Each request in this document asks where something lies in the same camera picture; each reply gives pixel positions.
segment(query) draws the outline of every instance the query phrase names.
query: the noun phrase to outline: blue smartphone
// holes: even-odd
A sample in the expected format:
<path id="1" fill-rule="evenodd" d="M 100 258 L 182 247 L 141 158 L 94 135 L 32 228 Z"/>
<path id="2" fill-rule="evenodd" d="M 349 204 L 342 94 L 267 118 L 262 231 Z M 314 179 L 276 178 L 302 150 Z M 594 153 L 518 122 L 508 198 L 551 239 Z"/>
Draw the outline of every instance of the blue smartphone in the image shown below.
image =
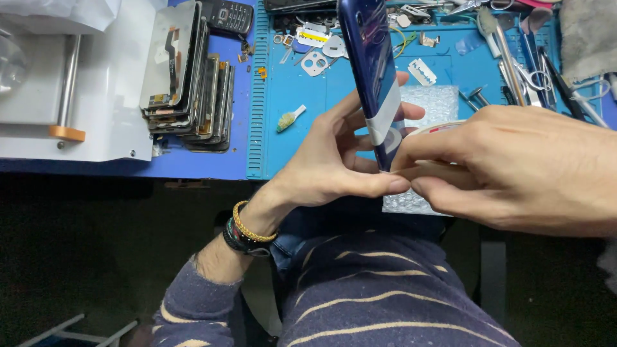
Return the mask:
<path id="1" fill-rule="evenodd" d="M 337 16 L 379 169 L 390 166 L 405 133 L 385 0 L 339 0 Z"/>

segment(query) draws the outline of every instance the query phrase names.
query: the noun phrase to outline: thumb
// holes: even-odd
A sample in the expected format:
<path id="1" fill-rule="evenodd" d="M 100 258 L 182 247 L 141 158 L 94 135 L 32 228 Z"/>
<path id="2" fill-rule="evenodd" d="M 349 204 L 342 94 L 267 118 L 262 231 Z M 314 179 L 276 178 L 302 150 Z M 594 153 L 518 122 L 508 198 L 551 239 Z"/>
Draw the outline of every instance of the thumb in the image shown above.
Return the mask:
<path id="1" fill-rule="evenodd" d="M 401 194 L 412 187 L 407 179 L 391 173 L 364 174 L 351 170 L 345 177 L 343 186 L 347 194 L 366 198 Z"/>
<path id="2" fill-rule="evenodd" d="M 489 190 L 461 190 L 441 178 L 418 177 L 412 189 L 431 204 L 435 212 L 495 225 L 510 215 L 510 204 L 491 195 Z"/>

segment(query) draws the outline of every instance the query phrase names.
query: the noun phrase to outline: gray towel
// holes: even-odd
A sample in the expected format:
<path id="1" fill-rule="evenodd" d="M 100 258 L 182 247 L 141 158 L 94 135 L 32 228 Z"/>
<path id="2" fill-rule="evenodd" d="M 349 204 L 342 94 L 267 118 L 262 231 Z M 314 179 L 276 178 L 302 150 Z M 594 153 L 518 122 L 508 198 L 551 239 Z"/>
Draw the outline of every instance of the gray towel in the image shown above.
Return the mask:
<path id="1" fill-rule="evenodd" d="M 617 72 L 617 1 L 564 0 L 563 75 L 571 82 Z"/>

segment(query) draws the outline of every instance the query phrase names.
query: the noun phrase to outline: wrist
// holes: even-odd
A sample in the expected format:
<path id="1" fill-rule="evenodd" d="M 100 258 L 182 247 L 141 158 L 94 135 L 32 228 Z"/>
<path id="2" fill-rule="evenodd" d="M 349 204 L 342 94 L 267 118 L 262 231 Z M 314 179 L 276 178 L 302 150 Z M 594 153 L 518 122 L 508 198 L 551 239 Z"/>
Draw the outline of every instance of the wrist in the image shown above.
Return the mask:
<path id="1" fill-rule="evenodd" d="M 266 183 L 240 211 L 240 221 L 252 233 L 270 236 L 296 206 L 274 181 Z"/>

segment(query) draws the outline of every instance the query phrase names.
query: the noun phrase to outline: fingernail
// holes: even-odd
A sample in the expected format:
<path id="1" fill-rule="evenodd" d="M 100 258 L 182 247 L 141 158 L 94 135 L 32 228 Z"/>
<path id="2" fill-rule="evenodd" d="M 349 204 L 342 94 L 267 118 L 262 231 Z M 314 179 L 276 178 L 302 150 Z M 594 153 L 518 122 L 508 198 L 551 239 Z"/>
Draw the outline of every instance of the fingernail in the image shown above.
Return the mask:
<path id="1" fill-rule="evenodd" d="M 416 192 L 416 194 L 418 194 L 420 196 L 423 196 L 422 195 L 422 186 L 416 180 L 412 181 L 412 189 L 413 189 L 413 191 Z"/>
<path id="2" fill-rule="evenodd" d="M 390 183 L 390 191 L 393 192 L 403 192 L 409 189 L 409 181 L 401 178 L 400 180 L 396 180 Z"/>

